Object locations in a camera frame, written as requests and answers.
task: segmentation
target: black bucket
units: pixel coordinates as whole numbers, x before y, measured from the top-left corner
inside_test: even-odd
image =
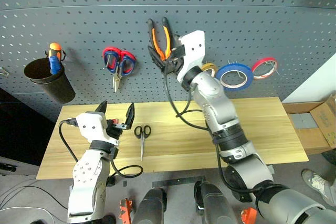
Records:
[[[64,66],[61,64],[57,74],[51,74],[48,58],[32,61],[25,67],[24,73],[32,83],[39,85],[56,102],[70,102],[76,95],[65,75]]]

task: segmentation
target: white wall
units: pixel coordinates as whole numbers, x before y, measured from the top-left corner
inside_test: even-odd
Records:
[[[336,54],[282,102],[324,101],[336,90]]]

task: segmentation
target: gray pegboard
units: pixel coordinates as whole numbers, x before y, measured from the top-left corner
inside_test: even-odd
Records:
[[[55,120],[61,106],[29,82],[23,69],[32,60],[43,57],[43,50],[50,42],[57,41],[67,52],[66,74],[76,92],[70,104],[99,103],[104,99],[112,103],[166,101],[162,75],[147,52],[146,25],[148,18],[160,21],[166,16],[177,34],[204,30],[205,60],[218,66],[227,64],[227,60],[237,60],[251,67],[260,58],[277,58],[279,76],[254,81],[242,91],[227,92],[229,97],[284,99],[335,53],[335,3],[335,0],[2,0],[0,66],[10,75],[0,77],[0,87]],[[157,25],[161,38],[162,27]],[[127,49],[138,60],[136,70],[122,78],[116,94],[112,90],[112,74],[102,69],[101,51],[106,46]],[[170,85],[174,100],[187,99],[174,78],[170,79]]]

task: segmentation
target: red-handled scissors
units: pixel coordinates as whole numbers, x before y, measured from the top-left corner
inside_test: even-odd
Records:
[[[117,91],[120,79],[128,76],[134,70],[136,58],[128,51],[120,50],[117,47],[105,47],[102,52],[105,67],[112,72],[114,92]]]

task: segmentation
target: pliers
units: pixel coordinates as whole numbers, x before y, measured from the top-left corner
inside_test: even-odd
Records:
[[[149,38],[151,41],[151,53],[155,54],[156,58],[159,58],[161,61],[165,61],[166,59],[168,59],[168,57],[171,54],[171,49],[172,49],[172,33],[171,33],[171,29],[169,26],[169,22],[168,19],[166,17],[162,18],[162,25],[163,25],[163,30],[164,30],[164,34],[166,36],[166,50],[165,52],[163,52],[159,45],[157,44],[158,42],[156,41],[156,36],[155,36],[155,27],[154,27],[154,22],[152,19],[148,19],[147,21],[148,23],[148,28],[149,28]]]

